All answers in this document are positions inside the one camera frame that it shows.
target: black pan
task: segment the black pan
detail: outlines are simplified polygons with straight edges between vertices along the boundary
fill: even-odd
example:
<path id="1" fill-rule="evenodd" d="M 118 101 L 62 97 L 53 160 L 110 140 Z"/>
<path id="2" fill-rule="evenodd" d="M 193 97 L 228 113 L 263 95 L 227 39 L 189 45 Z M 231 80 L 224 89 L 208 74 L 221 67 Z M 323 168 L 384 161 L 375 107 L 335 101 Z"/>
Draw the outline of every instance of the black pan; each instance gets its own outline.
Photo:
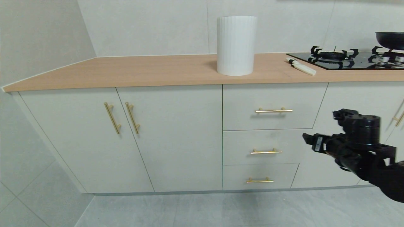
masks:
<path id="1" fill-rule="evenodd" d="M 387 49 L 404 50 L 404 32 L 376 32 L 376 39 Z"/>

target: gas stove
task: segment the gas stove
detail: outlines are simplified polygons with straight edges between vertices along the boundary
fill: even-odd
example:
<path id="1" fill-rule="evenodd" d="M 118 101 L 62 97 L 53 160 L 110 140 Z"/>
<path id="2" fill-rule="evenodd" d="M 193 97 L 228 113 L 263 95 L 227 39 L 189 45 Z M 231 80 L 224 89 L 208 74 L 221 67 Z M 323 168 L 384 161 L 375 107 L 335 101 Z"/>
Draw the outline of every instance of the gas stove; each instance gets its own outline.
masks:
<path id="1" fill-rule="evenodd" d="M 340 52 L 321 51 L 319 46 L 313 46 L 309 52 L 288 53 L 287 55 L 306 61 L 327 70 L 347 69 L 404 69 L 404 53 L 378 52 L 380 46 L 372 51 L 350 49 Z"/>

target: gold drawer pull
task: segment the gold drawer pull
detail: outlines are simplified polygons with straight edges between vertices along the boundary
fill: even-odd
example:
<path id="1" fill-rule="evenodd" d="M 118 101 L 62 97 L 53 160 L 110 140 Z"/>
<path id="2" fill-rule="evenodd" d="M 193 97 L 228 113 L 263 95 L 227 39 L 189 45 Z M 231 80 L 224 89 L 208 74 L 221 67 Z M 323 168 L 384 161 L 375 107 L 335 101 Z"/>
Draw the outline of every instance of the gold drawer pull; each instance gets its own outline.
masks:
<path id="1" fill-rule="evenodd" d="M 133 127 L 135 128 L 136 134 L 139 134 L 140 124 L 136 124 L 135 119 L 133 118 L 133 113 L 132 113 L 133 105 L 129 105 L 129 103 L 125 103 L 125 104 L 126 104 L 126 108 L 128 109 L 130 119 L 132 120 Z"/>
<path id="2" fill-rule="evenodd" d="M 285 109 L 284 107 L 282 107 L 281 109 L 267 109 L 267 110 L 263 110 L 261 107 L 255 111 L 257 114 L 261 114 L 261 113 L 290 113 L 293 112 L 292 109 Z"/>
<path id="3" fill-rule="evenodd" d="M 114 116 L 112 115 L 112 113 L 111 113 L 111 111 L 112 111 L 112 108 L 114 107 L 114 105 L 108 105 L 108 103 L 104 103 L 104 106 L 105 106 L 105 108 L 107 109 L 107 112 L 108 112 L 108 115 L 109 115 L 109 117 L 110 117 L 110 119 L 111 119 L 111 121 L 112 121 L 112 124 L 114 125 L 114 128 L 115 128 L 115 131 L 116 131 L 116 134 L 118 134 L 119 135 L 119 129 L 121 128 L 121 124 L 116 124 L 116 122 L 115 122 L 115 119 L 114 119 Z"/>
<path id="4" fill-rule="evenodd" d="M 265 177 L 265 180 L 259 180 L 259 181 L 253 181 L 253 179 L 250 177 L 246 183 L 271 183 L 271 182 L 273 181 L 271 181 L 269 177 Z"/>
<path id="5" fill-rule="evenodd" d="M 254 149 L 250 154 L 274 154 L 274 153 L 282 153 L 282 151 L 278 151 L 275 148 L 273 148 L 272 151 L 257 151 L 256 149 Z"/>

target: ribbed white vase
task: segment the ribbed white vase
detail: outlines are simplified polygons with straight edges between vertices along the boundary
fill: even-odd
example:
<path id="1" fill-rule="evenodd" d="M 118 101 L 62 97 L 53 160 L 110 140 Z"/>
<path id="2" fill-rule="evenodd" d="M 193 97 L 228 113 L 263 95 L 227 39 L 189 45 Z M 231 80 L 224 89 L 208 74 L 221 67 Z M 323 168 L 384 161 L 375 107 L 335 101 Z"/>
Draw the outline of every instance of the ribbed white vase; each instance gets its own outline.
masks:
<path id="1" fill-rule="evenodd" d="M 217 19 L 217 71 L 228 76 L 253 72 L 257 17 L 235 16 Z"/>

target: kitchen counter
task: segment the kitchen counter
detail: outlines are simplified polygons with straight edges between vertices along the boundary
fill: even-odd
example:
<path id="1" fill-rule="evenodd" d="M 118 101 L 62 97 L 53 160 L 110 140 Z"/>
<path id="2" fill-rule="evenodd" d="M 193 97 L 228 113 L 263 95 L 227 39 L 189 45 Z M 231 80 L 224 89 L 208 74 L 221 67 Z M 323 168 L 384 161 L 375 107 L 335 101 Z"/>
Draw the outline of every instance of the kitchen counter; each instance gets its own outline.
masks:
<path id="1" fill-rule="evenodd" d="M 5 92 L 68 88 L 105 88 L 202 84 L 271 84 L 348 81 L 404 81 L 402 70 L 325 70 L 307 75 L 286 62 L 285 53 L 255 55 L 254 72 L 225 76 L 216 55 L 99 57 L 55 69 L 3 87 Z"/>

